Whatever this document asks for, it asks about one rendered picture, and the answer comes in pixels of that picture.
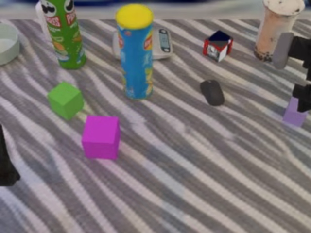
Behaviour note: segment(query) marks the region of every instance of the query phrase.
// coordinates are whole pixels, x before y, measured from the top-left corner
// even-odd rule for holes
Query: green cube
[[[70,120],[83,108],[81,91],[67,82],[62,82],[48,94],[50,106],[54,112]]]

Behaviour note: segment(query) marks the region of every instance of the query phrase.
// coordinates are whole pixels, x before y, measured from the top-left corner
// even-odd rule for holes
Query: blue canister
[[[127,97],[141,100],[151,95],[152,11],[141,4],[128,4],[116,12],[123,84]]]

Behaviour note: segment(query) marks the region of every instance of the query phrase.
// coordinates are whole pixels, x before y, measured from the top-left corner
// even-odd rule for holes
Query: white digital scale
[[[112,39],[112,51],[115,58],[120,59],[120,47],[118,31],[115,31]],[[152,33],[152,58],[159,60],[168,58],[173,54],[173,44],[170,32],[166,29],[153,29]]]

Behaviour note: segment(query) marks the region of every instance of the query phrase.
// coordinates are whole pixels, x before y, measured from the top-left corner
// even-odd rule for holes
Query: blue chip can
[[[142,100],[152,94],[152,24],[139,30],[118,26],[126,96]]]

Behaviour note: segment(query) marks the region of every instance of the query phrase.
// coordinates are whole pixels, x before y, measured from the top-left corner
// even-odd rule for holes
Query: black red and white cube
[[[205,39],[203,54],[220,62],[231,53],[233,38],[222,31],[215,32],[211,37]]]

